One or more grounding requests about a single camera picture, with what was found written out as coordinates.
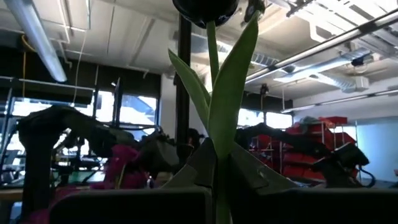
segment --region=tulip stem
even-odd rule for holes
[[[220,63],[218,61],[217,39],[216,39],[216,24],[214,21],[207,23],[207,45],[209,48],[210,70],[211,70],[211,85],[214,86]]]
[[[228,172],[228,157],[218,158],[218,180],[217,180],[217,199],[216,199],[216,223],[230,224],[231,212],[227,198],[226,177]]]

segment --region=yellow cable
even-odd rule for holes
[[[22,35],[22,43],[24,43],[24,45],[31,51],[36,52],[36,50],[27,42],[26,40],[26,36]]]
[[[22,67],[22,78],[26,76],[26,52],[24,52],[24,63]],[[22,97],[25,98],[25,81],[22,82]]]
[[[22,43],[31,51],[36,52],[35,49],[27,42],[25,34],[21,36]],[[22,78],[26,77],[26,52],[24,52],[24,64],[22,67]],[[22,97],[25,98],[25,82],[22,82]]]

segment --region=dark tulip flower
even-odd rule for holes
[[[225,24],[233,16],[239,0],[173,0],[174,6],[187,20],[206,29],[208,22]]]

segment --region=tulip leaf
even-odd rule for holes
[[[258,12],[250,20],[218,73],[211,94],[208,134],[218,159],[231,152],[244,84],[258,37]]]
[[[185,86],[185,89],[188,91],[195,108],[198,111],[199,118],[201,119],[203,124],[206,124],[208,121],[209,114],[209,100],[210,96],[199,80],[198,75],[193,71],[183,60],[181,60],[174,52],[169,50],[170,61],[172,62],[175,70],[181,78],[182,83]]]
[[[211,71],[211,85],[214,86],[216,77],[218,75],[219,61],[216,39],[216,23],[214,21],[207,23],[207,45],[209,48],[210,71]]]

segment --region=ceiling light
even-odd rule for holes
[[[67,77],[53,45],[45,34],[33,0],[4,0],[4,2],[32,42],[53,79],[65,82]]]

